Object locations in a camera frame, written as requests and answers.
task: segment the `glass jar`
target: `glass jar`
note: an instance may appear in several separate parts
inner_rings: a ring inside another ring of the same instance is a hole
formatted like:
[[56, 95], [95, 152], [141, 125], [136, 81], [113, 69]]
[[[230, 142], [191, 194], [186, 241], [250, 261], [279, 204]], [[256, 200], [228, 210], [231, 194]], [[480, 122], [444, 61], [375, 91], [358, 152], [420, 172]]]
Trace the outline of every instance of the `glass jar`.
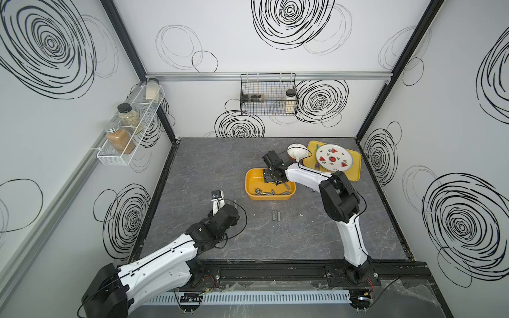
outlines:
[[293, 114], [295, 113], [295, 105], [297, 104], [297, 92], [293, 89], [289, 89], [286, 91], [286, 103], [285, 103], [285, 113]]
[[145, 99], [154, 103], [159, 103], [159, 80], [150, 77], [145, 86]]
[[131, 140], [131, 134], [127, 130], [121, 129], [119, 124], [108, 123], [104, 131], [106, 132], [106, 138], [119, 154], [130, 154], [136, 147]]
[[120, 121], [123, 126], [131, 126], [134, 134], [138, 134], [144, 129], [143, 124], [139, 123], [139, 116], [136, 110], [133, 110], [129, 103], [122, 103], [117, 106], [119, 110]]

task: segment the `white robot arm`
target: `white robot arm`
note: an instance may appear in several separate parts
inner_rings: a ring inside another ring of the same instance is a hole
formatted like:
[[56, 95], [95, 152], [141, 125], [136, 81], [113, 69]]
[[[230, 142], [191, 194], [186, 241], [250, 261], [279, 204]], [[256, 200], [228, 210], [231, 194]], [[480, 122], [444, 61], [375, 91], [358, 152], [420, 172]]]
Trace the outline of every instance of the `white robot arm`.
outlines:
[[[337, 223], [345, 260], [350, 264], [346, 278], [352, 285], [363, 281], [371, 263], [358, 223], [359, 197], [345, 174], [283, 162], [274, 151], [263, 160], [268, 166], [264, 175], [271, 178], [266, 182], [293, 181], [320, 192], [325, 212]], [[101, 268], [81, 299], [87, 318], [126, 318], [162, 292], [201, 280], [204, 269], [197, 256], [214, 248], [239, 220], [237, 209], [224, 204], [222, 191], [212, 191], [212, 204], [207, 218], [191, 225], [165, 247], [117, 269], [113, 264]]]
[[225, 205], [223, 196], [212, 191], [207, 218], [163, 248], [117, 269], [112, 263], [101, 268], [81, 298], [87, 318], [126, 318], [155, 296], [200, 281], [204, 267], [197, 256], [214, 248], [239, 220], [237, 209]]
[[[320, 184], [331, 179], [330, 172], [321, 172], [310, 170], [298, 163], [291, 164], [285, 171], [288, 181], [300, 183], [317, 192], [321, 192]], [[340, 230], [341, 241], [345, 250], [345, 260], [353, 266], [360, 266], [367, 260], [367, 254], [364, 252], [364, 241], [360, 234], [358, 214], [354, 213], [348, 222], [336, 221], [337, 228]]]
[[275, 151], [263, 156], [267, 165], [265, 182], [284, 183], [293, 181], [318, 191], [322, 196], [325, 212], [336, 221], [345, 250], [345, 260], [352, 266], [347, 268], [347, 279], [353, 285], [363, 280], [371, 268], [359, 227], [359, 197], [346, 175], [308, 169], [294, 161], [283, 162]]

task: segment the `white bowl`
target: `white bowl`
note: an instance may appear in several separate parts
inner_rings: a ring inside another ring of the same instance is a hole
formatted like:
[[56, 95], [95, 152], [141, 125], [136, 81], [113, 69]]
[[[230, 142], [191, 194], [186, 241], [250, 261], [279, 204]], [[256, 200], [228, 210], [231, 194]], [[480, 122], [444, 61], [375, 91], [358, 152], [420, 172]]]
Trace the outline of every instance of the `white bowl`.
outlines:
[[287, 152], [288, 155], [295, 158], [296, 161], [300, 161], [311, 154], [307, 147], [300, 143], [293, 143], [289, 145]]

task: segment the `white wire rack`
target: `white wire rack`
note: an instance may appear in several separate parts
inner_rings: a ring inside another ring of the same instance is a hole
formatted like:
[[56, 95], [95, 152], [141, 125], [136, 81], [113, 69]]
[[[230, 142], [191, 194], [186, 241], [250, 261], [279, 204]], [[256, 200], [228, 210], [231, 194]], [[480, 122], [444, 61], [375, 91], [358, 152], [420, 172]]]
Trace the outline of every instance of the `white wire rack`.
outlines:
[[129, 98], [127, 102], [131, 104], [131, 107], [133, 110], [135, 110], [138, 113], [138, 116], [140, 118], [138, 126], [123, 126], [120, 118], [117, 116], [114, 118], [114, 121], [117, 122], [120, 125], [120, 128], [123, 128], [127, 130], [131, 134], [131, 139], [129, 140], [129, 143], [135, 144], [134, 150], [126, 154], [125, 151], [128, 146], [124, 148], [122, 153], [118, 153], [115, 148], [113, 148], [113, 145], [111, 142], [107, 139], [102, 147], [99, 149], [99, 152], [97, 153], [97, 159], [99, 159], [104, 165], [116, 165], [116, 166], [126, 166], [131, 163], [131, 159], [133, 158], [134, 154], [138, 150], [139, 147], [139, 141], [143, 140], [145, 137], [145, 134], [147, 132], [147, 129], [150, 127], [150, 124], [154, 120], [154, 116], [156, 115], [156, 111], [161, 105], [161, 101], [164, 97], [164, 90], [161, 86], [159, 86], [159, 89], [157, 93], [155, 94], [155, 98], [153, 100], [147, 100], [146, 97], [146, 85], [142, 86], [136, 86], [133, 88], [133, 93], [131, 96], [134, 96], [134, 98]]

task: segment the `plate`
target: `plate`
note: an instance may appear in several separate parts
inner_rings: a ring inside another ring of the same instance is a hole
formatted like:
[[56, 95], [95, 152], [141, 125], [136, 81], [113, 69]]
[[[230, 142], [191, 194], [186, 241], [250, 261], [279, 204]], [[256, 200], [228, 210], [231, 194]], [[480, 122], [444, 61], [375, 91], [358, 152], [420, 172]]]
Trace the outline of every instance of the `plate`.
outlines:
[[352, 155], [336, 144], [325, 144], [317, 149], [317, 162], [330, 171], [347, 171], [352, 167]]

